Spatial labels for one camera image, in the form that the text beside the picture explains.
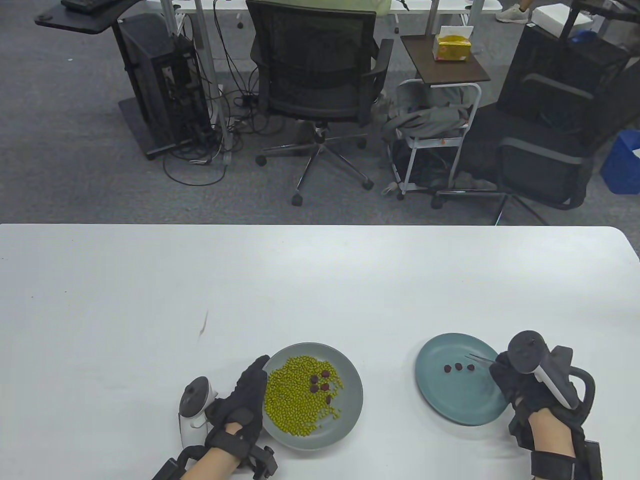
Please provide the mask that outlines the person's left hand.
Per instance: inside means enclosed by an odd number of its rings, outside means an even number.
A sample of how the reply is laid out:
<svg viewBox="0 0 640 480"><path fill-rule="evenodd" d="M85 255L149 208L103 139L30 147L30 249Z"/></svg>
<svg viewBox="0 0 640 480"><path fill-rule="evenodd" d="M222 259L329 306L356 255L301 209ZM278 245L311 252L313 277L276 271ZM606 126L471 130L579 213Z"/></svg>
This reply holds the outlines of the person's left hand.
<svg viewBox="0 0 640 480"><path fill-rule="evenodd" d="M268 375L264 370L270 356L258 357L238 378L228 397L216 398L205 410L211 432L224 430L231 423L242 428L240 437L255 444L263 430L263 403L265 402Z"/></svg>

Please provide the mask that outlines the person's right hand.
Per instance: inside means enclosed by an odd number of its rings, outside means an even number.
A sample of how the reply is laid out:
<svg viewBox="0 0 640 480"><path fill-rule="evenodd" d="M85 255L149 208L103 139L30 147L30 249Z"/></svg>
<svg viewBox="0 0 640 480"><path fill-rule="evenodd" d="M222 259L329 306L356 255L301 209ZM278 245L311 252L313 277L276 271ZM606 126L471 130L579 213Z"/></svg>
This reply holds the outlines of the person's right hand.
<svg viewBox="0 0 640 480"><path fill-rule="evenodd" d="M574 410L562 406L546 384L539 382L534 374L521 374L517 371L505 351L498 354L494 363L489 366L489 373L505 400L514 407L515 416L509 424L509 432L519 446L533 450L530 416L542 409L550 409L555 418L569 427L575 438L585 439L585 421L579 416L583 413L581 401Z"/></svg>

